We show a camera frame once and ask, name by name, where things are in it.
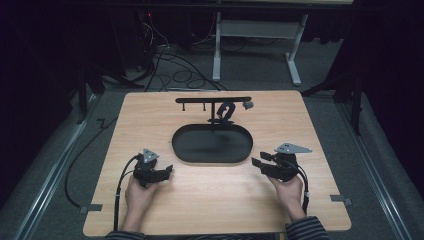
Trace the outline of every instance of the gray carpet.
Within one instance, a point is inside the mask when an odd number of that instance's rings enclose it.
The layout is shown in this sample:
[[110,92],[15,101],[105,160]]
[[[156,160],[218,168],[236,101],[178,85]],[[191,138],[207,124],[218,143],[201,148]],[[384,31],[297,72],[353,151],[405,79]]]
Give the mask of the gray carpet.
[[[301,87],[293,87],[282,55],[288,51],[290,43],[257,39],[249,39],[249,41],[247,46],[238,51],[235,51],[240,48],[237,43],[224,44],[224,49],[227,51],[222,54],[220,83],[227,90],[296,89],[303,91],[309,89],[325,79],[340,46],[340,43],[326,45],[318,42],[302,43],[296,56],[296,64],[303,84]],[[194,47],[190,52],[172,47],[165,53],[186,58],[201,73],[211,78],[213,50],[208,45]],[[188,66],[184,61],[179,61],[165,53],[162,55],[163,58]],[[170,79],[168,90],[187,88],[187,82],[184,80],[188,77],[188,73],[178,72],[184,68],[170,61],[159,62],[157,75],[160,78],[153,78],[149,91],[161,89],[163,82]],[[129,69],[128,75],[135,76],[137,73]],[[172,80],[173,76],[180,82]],[[200,83],[201,81],[195,81],[188,86],[214,89],[211,84],[206,83],[200,86]],[[69,192],[79,204],[90,203],[113,134],[114,125],[112,124],[90,143],[91,139],[101,131],[100,122],[97,119],[105,119],[107,123],[117,117],[123,98],[129,91],[132,90],[107,86],[106,93],[93,101],[96,102],[94,110],[88,116],[87,125],[69,157],[72,160],[78,156],[69,176]],[[352,221],[352,228],[343,232],[330,232],[331,238],[398,239],[367,175],[355,137],[351,135],[349,125],[342,117],[340,104],[333,103],[331,92],[323,92],[304,100],[339,190],[351,200],[351,204],[346,208]],[[424,236],[423,201],[387,143],[366,98],[362,108],[360,140],[365,143],[373,163],[381,171],[381,178],[405,220],[411,239],[419,239],[420,236]],[[74,134],[77,117],[78,112],[74,110],[49,139],[2,209],[0,239],[13,239],[18,232],[50,169],[55,166],[61,152]],[[79,213],[78,209],[66,199],[64,177],[55,189],[45,212],[42,211],[42,213],[43,216],[35,224],[34,231],[30,232],[32,239],[87,238],[82,233],[86,214]],[[159,237],[159,239],[172,239],[172,237]]]

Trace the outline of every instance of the person's left hand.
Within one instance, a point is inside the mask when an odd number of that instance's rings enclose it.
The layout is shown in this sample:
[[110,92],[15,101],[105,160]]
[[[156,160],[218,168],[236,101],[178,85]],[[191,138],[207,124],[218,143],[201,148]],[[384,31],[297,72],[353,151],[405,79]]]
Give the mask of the person's left hand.
[[125,191],[127,215],[122,225],[122,231],[140,231],[143,215],[152,203],[153,195],[158,186],[159,183],[153,183],[148,188],[143,188],[137,179],[130,176],[128,188]]

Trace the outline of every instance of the striped sleeve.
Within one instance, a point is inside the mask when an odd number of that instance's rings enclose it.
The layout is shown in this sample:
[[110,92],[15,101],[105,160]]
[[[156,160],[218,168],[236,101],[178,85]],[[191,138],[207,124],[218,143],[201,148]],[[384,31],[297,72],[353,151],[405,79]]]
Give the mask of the striped sleeve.
[[146,236],[143,233],[113,231],[106,235],[107,240],[145,240]]
[[302,218],[287,225],[286,233],[289,240],[330,239],[317,217]]

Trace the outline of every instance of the human hand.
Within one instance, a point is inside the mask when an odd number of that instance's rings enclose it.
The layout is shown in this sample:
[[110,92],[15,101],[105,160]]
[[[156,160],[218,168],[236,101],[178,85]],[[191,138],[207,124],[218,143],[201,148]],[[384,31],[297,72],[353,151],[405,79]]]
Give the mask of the human hand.
[[282,182],[278,179],[268,177],[274,185],[280,204],[286,209],[290,220],[295,221],[306,217],[300,203],[302,196],[303,182],[295,176],[290,181]]
[[137,179],[134,179],[133,176],[130,177],[127,190],[125,191],[127,215],[122,225],[122,231],[140,231],[143,215],[152,203],[153,195],[158,186],[159,183],[153,183],[148,188],[143,188]]

